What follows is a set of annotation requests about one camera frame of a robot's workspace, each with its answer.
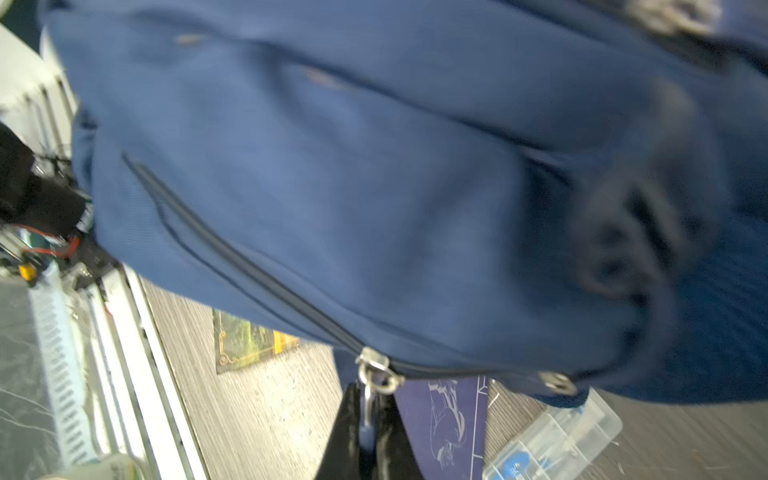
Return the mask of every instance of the clear plastic box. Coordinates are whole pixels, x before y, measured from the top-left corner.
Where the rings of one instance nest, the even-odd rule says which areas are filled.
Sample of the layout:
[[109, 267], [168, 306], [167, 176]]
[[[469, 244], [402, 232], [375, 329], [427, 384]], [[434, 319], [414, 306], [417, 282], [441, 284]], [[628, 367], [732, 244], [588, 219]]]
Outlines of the clear plastic box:
[[547, 407], [486, 465], [483, 480], [573, 480], [621, 428], [618, 415], [591, 390], [576, 409]]

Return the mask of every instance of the purple notebook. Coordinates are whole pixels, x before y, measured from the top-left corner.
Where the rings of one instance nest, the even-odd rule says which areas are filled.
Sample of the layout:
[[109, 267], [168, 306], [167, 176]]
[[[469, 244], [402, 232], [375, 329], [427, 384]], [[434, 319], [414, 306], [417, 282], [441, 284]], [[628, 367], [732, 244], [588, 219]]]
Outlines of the purple notebook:
[[395, 393], [424, 480], [479, 480], [488, 386], [484, 376], [410, 381]]

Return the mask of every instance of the wood grain surface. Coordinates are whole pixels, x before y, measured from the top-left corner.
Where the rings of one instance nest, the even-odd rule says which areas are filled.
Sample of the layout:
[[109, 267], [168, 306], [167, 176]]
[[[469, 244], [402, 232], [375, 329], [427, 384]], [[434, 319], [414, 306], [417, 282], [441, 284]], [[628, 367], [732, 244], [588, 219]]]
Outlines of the wood grain surface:
[[[311, 480], [341, 398], [330, 350], [308, 344], [217, 376], [210, 307], [146, 286], [211, 480]], [[768, 404], [672, 407], [601, 395], [624, 431], [581, 480], [768, 479]], [[496, 383], [488, 399], [493, 459], [544, 406]]]

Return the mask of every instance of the black marble surface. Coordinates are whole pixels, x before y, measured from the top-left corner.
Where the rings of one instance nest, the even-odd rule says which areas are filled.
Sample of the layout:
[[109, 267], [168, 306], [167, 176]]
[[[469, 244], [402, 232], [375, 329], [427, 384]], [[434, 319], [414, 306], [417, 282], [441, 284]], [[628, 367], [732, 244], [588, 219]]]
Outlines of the black marble surface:
[[35, 480], [59, 461], [27, 292], [0, 283], [0, 480]]

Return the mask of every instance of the zipper pull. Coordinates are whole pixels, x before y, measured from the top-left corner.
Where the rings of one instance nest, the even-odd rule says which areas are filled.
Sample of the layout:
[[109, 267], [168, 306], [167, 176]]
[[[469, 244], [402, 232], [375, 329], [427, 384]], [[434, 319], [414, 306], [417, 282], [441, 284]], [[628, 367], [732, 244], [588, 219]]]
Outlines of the zipper pull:
[[377, 352], [369, 346], [362, 348], [356, 363], [358, 378], [364, 389], [363, 425], [368, 427], [373, 422], [373, 402], [376, 395], [392, 395], [406, 378], [398, 375], [389, 368], [389, 357]]

